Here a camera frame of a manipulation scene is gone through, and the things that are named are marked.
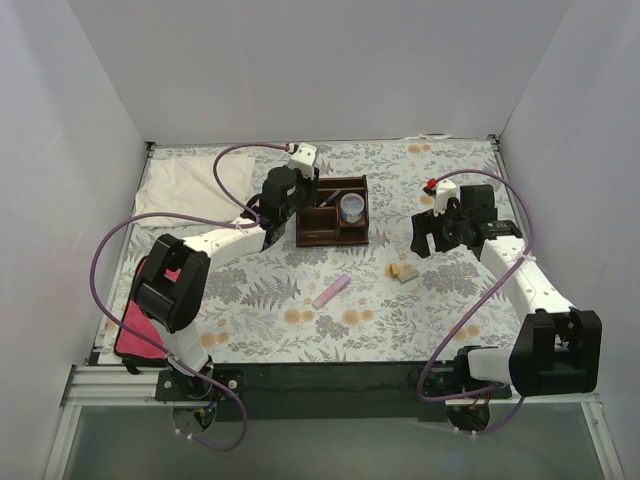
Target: brown tray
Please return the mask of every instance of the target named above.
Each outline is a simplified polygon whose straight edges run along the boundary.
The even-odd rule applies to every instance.
[[[340,190],[326,207],[308,207],[298,210],[296,219],[296,245],[298,247],[326,247],[369,244],[369,198],[367,177],[321,178],[318,180],[317,204]],[[357,223],[340,218],[340,199],[347,193],[364,198],[364,213]]]

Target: pink eraser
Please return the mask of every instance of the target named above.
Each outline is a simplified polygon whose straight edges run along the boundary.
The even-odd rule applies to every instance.
[[[336,280],[333,283],[333,285],[331,285],[324,292],[318,295],[318,298],[316,298],[311,303],[311,305],[313,305],[314,308],[322,308],[325,303],[327,303],[329,300],[335,297],[340,290],[346,287],[350,281],[351,281],[351,277],[347,274],[344,274],[338,280]]]

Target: flower pattern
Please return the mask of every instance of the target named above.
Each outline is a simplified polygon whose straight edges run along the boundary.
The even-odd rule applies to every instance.
[[[158,148],[155,159],[215,155],[221,147]],[[247,148],[256,159],[254,189],[283,165],[281,152]],[[486,141],[367,142],[320,145],[323,176],[367,175],[370,203],[368,246],[295,246],[295,219],[270,249],[209,272],[198,317],[201,343],[216,362],[335,362],[426,360],[479,296],[495,282],[473,254],[457,248],[420,259],[410,251],[411,215],[430,208],[427,180],[461,168],[492,173],[498,165]],[[457,183],[490,183],[502,218],[513,219],[505,188],[492,179],[464,174]],[[140,258],[163,233],[197,235],[207,226],[134,226],[118,272],[112,311],[122,312]],[[389,265],[415,268],[419,279],[401,284]],[[347,273],[351,283],[319,310],[311,300]],[[519,330],[503,294],[490,299],[443,352],[452,358],[468,342],[509,346]],[[100,363],[113,355],[117,329],[104,328]]]

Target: wooden block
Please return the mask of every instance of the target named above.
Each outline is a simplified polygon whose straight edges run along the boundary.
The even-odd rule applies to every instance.
[[[392,263],[391,264],[391,276],[393,278],[398,278],[398,275],[400,275],[400,265],[398,265],[397,263]]]
[[[400,283],[407,283],[409,280],[413,280],[417,276],[418,276],[418,271],[415,268],[412,268],[408,272],[401,273],[400,275],[398,275],[398,280],[400,280]]]

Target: wall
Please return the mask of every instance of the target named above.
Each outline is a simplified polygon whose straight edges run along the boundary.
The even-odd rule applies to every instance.
[[[570,0],[69,0],[145,140],[506,125]]]
[[[31,479],[70,366],[90,351],[100,317],[89,261],[130,211],[144,143],[66,1],[0,6],[0,471]]]
[[[603,321],[598,390],[640,478],[640,2],[573,2],[506,130],[509,176],[563,293]]]

